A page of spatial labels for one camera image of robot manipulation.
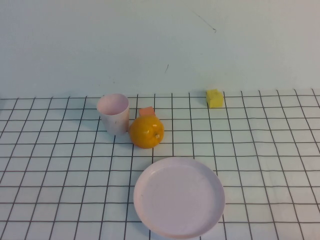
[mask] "orange sponge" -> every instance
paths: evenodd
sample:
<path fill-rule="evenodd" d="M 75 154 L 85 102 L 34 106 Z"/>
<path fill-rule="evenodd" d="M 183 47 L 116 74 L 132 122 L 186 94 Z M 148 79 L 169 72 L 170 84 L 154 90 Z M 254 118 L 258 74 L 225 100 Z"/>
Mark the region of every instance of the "orange sponge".
<path fill-rule="evenodd" d="M 139 114 L 140 116 L 156 115 L 152 106 L 139 109 Z"/>

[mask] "white wall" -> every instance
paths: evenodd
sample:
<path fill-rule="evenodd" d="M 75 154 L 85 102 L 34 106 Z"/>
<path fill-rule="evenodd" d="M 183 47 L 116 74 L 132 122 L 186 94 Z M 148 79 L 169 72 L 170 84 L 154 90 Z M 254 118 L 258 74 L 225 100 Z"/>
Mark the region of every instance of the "white wall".
<path fill-rule="evenodd" d="M 0 0 L 0 95 L 319 88 L 319 9 L 319 0 Z"/>

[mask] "yellow sponge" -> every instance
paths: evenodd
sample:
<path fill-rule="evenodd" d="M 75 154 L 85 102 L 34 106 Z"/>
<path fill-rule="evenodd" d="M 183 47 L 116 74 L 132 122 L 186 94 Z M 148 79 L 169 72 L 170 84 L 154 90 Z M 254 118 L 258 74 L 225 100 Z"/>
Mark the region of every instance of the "yellow sponge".
<path fill-rule="evenodd" d="M 224 105 L 224 96 L 218 89 L 206 91 L 206 102 L 210 109 L 221 108 Z"/>

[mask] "cup rim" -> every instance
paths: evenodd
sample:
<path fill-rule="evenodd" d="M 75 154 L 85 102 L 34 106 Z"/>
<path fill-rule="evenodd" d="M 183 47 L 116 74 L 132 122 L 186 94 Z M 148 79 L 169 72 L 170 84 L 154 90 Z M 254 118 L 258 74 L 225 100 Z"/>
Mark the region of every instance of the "cup rim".
<path fill-rule="evenodd" d="M 107 98 L 109 98 L 109 97 L 111 97 L 111 96 L 121 96 L 121 97 L 124 97 L 125 99 L 126 99 L 126 108 L 123 110 L 123 111 L 121 111 L 121 112 L 119 112 L 119 113 L 117 113 L 117 114 L 104 114 L 103 112 L 101 112 L 100 111 L 100 109 L 99 109 L 99 105 L 101 104 L 101 102 L 103 101 L 103 100 L 105 100 L 105 99 L 107 99 Z M 123 94 L 121 94 L 121 93 L 112 93 L 112 94 L 108 94 L 108 95 L 104 95 L 104 96 L 102 96 L 100 99 L 99 99 L 99 101 L 97 102 L 97 104 L 96 104 L 96 109 L 97 109 L 97 111 L 100 113 L 100 114 L 102 114 L 102 115 L 104 115 L 104 116 L 117 116 L 117 115 L 120 115 L 120 114 L 122 114 L 123 112 L 125 112 L 128 108 L 129 108 L 129 99 L 127 98 L 127 96 L 125 96 L 125 95 L 123 95 Z"/>

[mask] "grid tablecloth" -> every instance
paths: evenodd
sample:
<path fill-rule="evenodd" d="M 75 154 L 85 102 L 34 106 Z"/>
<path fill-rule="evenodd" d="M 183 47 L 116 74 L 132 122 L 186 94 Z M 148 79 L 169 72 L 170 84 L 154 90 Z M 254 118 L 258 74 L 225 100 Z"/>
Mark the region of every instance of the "grid tablecloth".
<path fill-rule="evenodd" d="M 224 214 L 202 240 L 320 239 L 320 90 L 132 95 L 164 124 L 153 149 L 108 135 L 97 97 L 0 100 L 0 239 L 160 240 L 138 218 L 135 183 L 170 156 L 211 168 Z"/>

